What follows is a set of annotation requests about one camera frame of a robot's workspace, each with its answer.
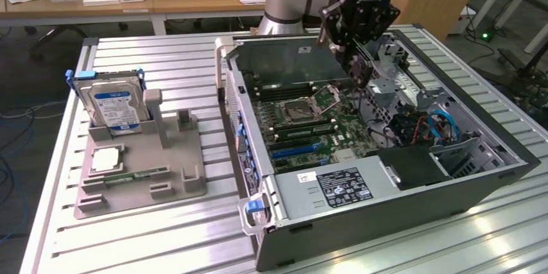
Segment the silver metal disk bay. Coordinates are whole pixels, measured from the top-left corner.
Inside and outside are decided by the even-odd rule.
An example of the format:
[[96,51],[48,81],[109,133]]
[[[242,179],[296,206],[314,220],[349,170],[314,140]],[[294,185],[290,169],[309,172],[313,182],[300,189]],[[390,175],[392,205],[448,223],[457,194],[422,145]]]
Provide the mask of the silver metal disk bay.
[[368,55],[374,58],[373,72],[365,87],[361,108],[368,119],[381,119],[388,123],[396,114],[406,110],[430,112],[441,87],[425,87],[410,72],[425,72],[422,64],[398,40],[390,40],[366,47]]

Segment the open metal socket cover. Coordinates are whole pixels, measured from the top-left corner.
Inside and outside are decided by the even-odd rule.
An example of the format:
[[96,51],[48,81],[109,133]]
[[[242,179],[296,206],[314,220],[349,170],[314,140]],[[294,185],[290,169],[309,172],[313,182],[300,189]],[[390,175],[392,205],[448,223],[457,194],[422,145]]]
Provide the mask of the open metal socket cover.
[[333,85],[324,86],[310,97],[312,107],[318,114],[322,114],[328,109],[341,101],[338,97],[338,89]]

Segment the CPU socket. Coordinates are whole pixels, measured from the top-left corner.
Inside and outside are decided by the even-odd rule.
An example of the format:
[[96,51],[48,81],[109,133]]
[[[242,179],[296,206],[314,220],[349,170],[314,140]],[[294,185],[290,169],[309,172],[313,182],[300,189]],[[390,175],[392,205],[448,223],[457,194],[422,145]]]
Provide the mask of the CPU socket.
[[277,107],[286,124],[301,123],[316,118],[312,105],[304,98],[281,102]]

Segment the blue expansion slot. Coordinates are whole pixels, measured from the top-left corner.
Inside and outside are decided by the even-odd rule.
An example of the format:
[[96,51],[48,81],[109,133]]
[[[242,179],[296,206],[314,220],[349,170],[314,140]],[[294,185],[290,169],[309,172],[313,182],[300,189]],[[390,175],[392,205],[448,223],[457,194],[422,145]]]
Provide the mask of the blue expansion slot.
[[280,151],[272,152],[270,158],[278,159],[278,158],[285,158],[285,157],[294,156],[294,155],[314,153],[320,149],[320,147],[321,147],[321,144],[316,143],[309,146],[302,146],[302,147],[292,148],[288,150],[280,150]]

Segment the black plastic air shroud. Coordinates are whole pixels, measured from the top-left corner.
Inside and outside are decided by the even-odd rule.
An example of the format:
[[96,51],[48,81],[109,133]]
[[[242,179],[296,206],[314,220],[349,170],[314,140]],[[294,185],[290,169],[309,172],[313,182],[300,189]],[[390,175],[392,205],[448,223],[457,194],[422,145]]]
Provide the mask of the black plastic air shroud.
[[382,164],[390,167],[398,179],[400,190],[437,184],[452,179],[442,171],[429,148],[406,146],[377,151]]

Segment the grey power supply unit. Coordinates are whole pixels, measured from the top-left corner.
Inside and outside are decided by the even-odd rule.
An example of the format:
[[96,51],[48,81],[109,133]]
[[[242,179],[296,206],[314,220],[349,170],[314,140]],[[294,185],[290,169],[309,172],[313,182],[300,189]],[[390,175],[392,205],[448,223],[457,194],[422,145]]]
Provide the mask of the grey power supply unit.
[[366,205],[401,191],[377,156],[284,173],[274,180],[290,220]]

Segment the hard disk in blue caddy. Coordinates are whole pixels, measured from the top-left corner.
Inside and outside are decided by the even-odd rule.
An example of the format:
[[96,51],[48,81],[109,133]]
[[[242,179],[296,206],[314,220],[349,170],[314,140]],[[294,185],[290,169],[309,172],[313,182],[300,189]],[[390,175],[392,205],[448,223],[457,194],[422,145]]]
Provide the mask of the hard disk in blue caddy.
[[112,136],[142,131],[150,119],[144,103],[144,70],[65,72],[65,82],[80,98],[93,127],[106,127]]

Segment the open black PC case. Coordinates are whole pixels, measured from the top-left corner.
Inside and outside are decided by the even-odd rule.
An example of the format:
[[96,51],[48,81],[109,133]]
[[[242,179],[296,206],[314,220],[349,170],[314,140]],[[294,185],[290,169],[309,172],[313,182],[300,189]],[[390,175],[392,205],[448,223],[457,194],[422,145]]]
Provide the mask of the open black PC case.
[[[422,85],[441,87],[444,92],[430,112],[406,110],[388,123],[362,115],[365,88],[354,86],[314,34],[225,35],[214,41],[216,87],[238,188],[240,225],[252,241],[260,271],[286,268],[336,249],[464,213],[540,165],[485,110],[498,98],[456,55],[416,28],[389,30],[361,44],[358,51],[370,57],[366,47],[390,40],[401,41],[422,64],[425,72],[410,70]],[[281,174],[274,173],[253,112],[252,90],[260,85],[332,81],[350,91],[357,114],[378,146],[365,157],[378,157],[377,151],[386,148],[426,147],[452,179],[324,216],[290,220],[274,180]],[[261,200],[264,210],[246,214],[250,200]]]

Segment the silver CPU chip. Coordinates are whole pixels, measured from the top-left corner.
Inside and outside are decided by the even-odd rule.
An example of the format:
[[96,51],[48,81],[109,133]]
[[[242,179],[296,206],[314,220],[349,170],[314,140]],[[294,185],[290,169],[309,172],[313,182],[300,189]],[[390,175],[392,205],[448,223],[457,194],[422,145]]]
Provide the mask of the silver CPU chip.
[[114,169],[118,165],[120,151],[117,148],[104,148],[93,152],[92,172],[102,172]]

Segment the green RAM stick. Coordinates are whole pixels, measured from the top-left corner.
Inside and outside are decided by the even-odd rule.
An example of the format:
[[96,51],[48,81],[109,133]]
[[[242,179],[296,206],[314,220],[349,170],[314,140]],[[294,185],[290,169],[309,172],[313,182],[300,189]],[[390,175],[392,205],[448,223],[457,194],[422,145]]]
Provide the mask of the green RAM stick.
[[149,180],[150,178],[150,172],[149,171],[141,171],[136,173],[124,173],[113,176],[106,176],[101,179],[101,182],[104,182],[106,185],[117,185],[117,184],[124,184],[126,182],[137,182],[142,180]]

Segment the grey plastic parts rack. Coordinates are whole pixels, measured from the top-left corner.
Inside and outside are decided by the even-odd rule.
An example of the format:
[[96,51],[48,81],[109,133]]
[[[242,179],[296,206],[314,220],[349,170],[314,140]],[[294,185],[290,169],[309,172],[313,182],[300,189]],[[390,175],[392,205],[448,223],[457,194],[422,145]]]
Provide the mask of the grey plastic parts rack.
[[[186,109],[162,117],[161,91],[144,91],[152,118],[141,122],[142,131],[110,136],[105,127],[89,128],[73,216],[90,218],[158,203],[198,197],[206,192],[197,118]],[[93,152],[120,151],[114,169],[93,173]],[[124,173],[150,172],[149,180],[106,185],[101,179]]]

